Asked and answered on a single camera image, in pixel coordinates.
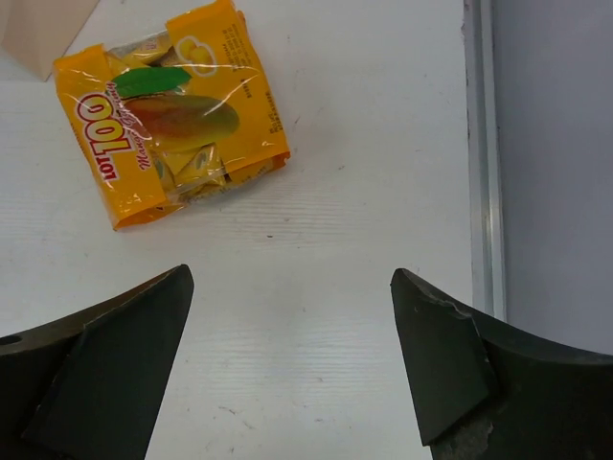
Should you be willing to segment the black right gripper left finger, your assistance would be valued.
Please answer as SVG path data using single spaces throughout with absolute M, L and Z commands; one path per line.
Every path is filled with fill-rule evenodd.
M 176 266 L 1 339 L 4 459 L 143 459 L 193 299 Z

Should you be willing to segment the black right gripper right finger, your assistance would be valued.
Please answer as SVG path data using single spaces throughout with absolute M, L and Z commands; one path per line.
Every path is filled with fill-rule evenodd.
M 526 333 L 400 268 L 397 333 L 436 459 L 608 459 L 612 358 Z

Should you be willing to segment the yellow mango candy bag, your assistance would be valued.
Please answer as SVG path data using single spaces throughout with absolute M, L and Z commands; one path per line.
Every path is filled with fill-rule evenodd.
M 226 193 L 290 158 L 245 16 L 231 1 L 123 46 L 61 57 L 54 71 L 114 229 Z

